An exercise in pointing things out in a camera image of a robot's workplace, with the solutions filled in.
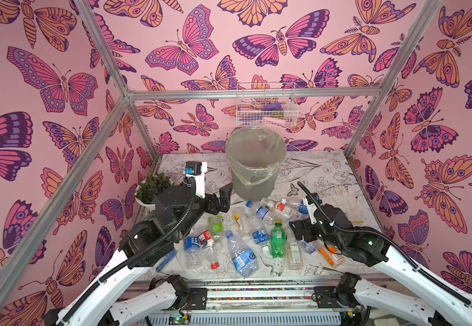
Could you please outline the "clear bottle white cap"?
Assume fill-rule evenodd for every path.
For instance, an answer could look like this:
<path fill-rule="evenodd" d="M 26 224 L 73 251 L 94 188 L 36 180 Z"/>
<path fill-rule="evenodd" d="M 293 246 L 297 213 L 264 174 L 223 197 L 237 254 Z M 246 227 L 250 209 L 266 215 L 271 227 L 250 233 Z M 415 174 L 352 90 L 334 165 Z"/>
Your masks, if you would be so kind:
<path fill-rule="evenodd" d="M 291 229 L 286 230 L 286 259 L 290 270 L 302 270 L 304 263 L 302 251 Z"/>

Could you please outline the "red label clear bottle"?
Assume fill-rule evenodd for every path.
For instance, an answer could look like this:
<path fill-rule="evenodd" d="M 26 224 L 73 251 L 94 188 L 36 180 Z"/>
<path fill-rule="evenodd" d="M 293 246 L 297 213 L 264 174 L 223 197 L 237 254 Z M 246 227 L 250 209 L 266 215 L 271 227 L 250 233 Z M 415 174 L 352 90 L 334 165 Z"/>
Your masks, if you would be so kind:
<path fill-rule="evenodd" d="M 297 213 L 296 210 L 282 202 L 275 202 L 269 198 L 263 198 L 260 201 L 261 206 L 268 209 L 271 215 L 288 219 Z"/>

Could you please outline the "clear bottle blue label large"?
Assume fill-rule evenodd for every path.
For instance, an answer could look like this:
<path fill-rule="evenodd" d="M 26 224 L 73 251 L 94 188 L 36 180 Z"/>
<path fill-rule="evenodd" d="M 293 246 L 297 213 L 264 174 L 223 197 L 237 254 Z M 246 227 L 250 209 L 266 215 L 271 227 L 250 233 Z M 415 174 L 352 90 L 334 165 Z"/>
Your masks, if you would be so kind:
<path fill-rule="evenodd" d="M 233 232 L 226 233 L 230 259 L 241 276 L 251 277 L 258 270 L 255 253 Z"/>

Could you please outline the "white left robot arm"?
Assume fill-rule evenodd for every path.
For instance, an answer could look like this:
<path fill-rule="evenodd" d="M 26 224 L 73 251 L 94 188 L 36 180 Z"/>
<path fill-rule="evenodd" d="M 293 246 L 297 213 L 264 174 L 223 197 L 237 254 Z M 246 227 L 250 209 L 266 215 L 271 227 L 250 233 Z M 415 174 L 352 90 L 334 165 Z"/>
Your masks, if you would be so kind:
<path fill-rule="evenodd" d="M 199 177 L 187 177 L 155 197 L 155 209 L 137 223 L 121 241 L 105 269 L 95 281 L 64 308 L 44 317 L 46 325 L 132 325 L 155 312 L 180 310 L 191 301 L 191 290 L 177 274 L 134 298 L 119 298 L 139 276 L 172 252 L 205 213 L 216 215 L 230 209 L 233 185 L 219 194 L 207 194 Z"/>

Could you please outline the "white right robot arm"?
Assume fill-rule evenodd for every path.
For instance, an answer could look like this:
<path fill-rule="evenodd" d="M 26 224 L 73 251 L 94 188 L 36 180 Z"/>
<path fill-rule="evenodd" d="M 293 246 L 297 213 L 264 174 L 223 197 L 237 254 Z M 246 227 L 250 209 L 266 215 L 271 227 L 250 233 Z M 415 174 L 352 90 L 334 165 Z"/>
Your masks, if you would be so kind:
<path fill-rule="evenodd" d="M 311 196 L 304 202 L 309 216 L 289 222 L 298 240 L 320 240 L 346 258 L 381 271 L 413 293 L 397 293 L 346 272 L 334 288 L 340 304 L 379 308 L 415 325 L 472 325 L 472 294 L 440 279 L 378 230 L 355 227 L 341 209 L 322 205 Z"/>

